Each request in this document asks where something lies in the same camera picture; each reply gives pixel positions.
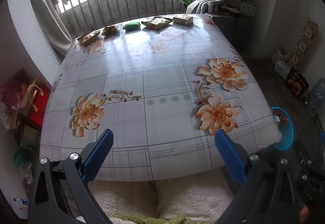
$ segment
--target round container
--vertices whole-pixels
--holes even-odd
[[[294,126],[287,112],[285,112],[282,108],[279,107],[271,108],[271,110],[274,109],[277,109],[282,112],[288,118],[289,122],[283,128],[280,129],[282,139],[279,142],[273,143],[273,145],[278,150],[287,150],[291,147],[292,143],[294,142]]]

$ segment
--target flower center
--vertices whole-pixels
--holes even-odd
[[[222,77],[231,77],[231,71],[227,68],[222,68],[219,70],[219,74],[222,76]]]
[[[225,110],[220,107],[213,107],[210,113],[214,122],[224,122],[226,119]]]
[[[80,118],[86,120],[89,118],[90,115],[91,115],[91,109],[85,108],[84,110],[81,111]]]

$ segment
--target gray asterisk flower pattern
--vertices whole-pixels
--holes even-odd
[[[162,97],[161,99],[159,99],[160,104],[165,104],[166,102],[167,102],[167,99],[165,97]]]
[[[153,104],[155,104],[155,101],[153,101],[152,99],[149,99],[147,101],[147,105],[153,105]]]
[[[173,96],[173,97],[172,97],[172,101],[173,101],[173,102],[177,102],[177,101],[179,101],[179,97],[178,97],[178,96]]]
[[[185,99],[185,100],[191,100],[191,96],[190,96],[190,94],[185,94],[185,95],[184,95],[184,99]]]

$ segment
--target plaid pattern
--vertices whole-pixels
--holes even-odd
[[[120,30],[118,36],[104,40],[105,48],[98,53],[87,54],[84,47],[73,45],[50,95],[40,157],[66,159],[110,128],[114,144],[97,179],[158,180],[222,166],[214,138],[199,129],[201,121],[195,118],[199,84],[194,80],[201,79],[196,73],[200,66],[208,66],[209,58],[235,62],[240,57],[204,16],[194,15],[192,26]],[[222,102],[241,106],[233,117],[238,128],[229,136],[253,153],[280,135],[256,80],[241,59],[240,64],[248,73],[245,91],[229,92],[222,84],[211,84],[209,92]],[[98,130],[85,129],[84,136],[76,138],[71,121],[78,99],[93,92],[115,96],[113,90],[133,91],[142,98],[106,101]]]

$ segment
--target bag handle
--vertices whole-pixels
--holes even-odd
[[[28,89],[27,89],[27,97],[28,97],[28,100],[29,100],[29,102],[31,103],[31,106],[33,107],[34,111],[37,112],[37,111],[38,111],[38,107],[35,106],[35,105],[33,104],[32,100],[30,99],[30,96],[29,96],[29,95],[30,95],[30,92],[31,92],[31,90],[32,90],[33,87],[36,87],[36,90],[34,91],[34,94],[33,94],[33,98],[32,98],[32,100],[34,100],[34,98],[35,98],[35,96],[36,96],[36,93],[37,93],[37,90],[40,91],[40,95],[41,95],[41,96],[43,96],[44,93],[43,93],[43,91],[42,91],[42,90],[41,90],[37,85],[35,85],[35,84],[30,85],[30,86],[28,87]]]

